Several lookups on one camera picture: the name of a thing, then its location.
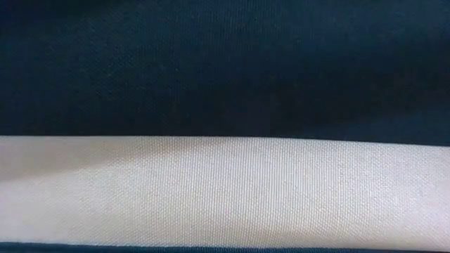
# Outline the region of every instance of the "dark blue surface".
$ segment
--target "dark blue surface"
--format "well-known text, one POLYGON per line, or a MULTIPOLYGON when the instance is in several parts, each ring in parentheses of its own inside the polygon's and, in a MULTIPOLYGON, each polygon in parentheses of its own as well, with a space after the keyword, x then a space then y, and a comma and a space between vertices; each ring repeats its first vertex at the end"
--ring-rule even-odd
POLYGON ((207 247, 110 247, 84 245, 46 245, 0 243, 0 252, 27 253, 419 253, 415 251, 373 250, 373 249, 236 249, 236 248, 207 248, 207 247))
POLYGON ((450 1, 0 0, 0 135, 450 145, 450 1))

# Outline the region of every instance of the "white surface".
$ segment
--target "white surface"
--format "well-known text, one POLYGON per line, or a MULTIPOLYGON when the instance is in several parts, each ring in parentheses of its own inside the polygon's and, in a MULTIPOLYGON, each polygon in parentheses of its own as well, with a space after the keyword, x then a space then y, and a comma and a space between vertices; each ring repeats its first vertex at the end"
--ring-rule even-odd
POLYGON ((450 148, 0 138, 0 241, 450 250, 450 148))

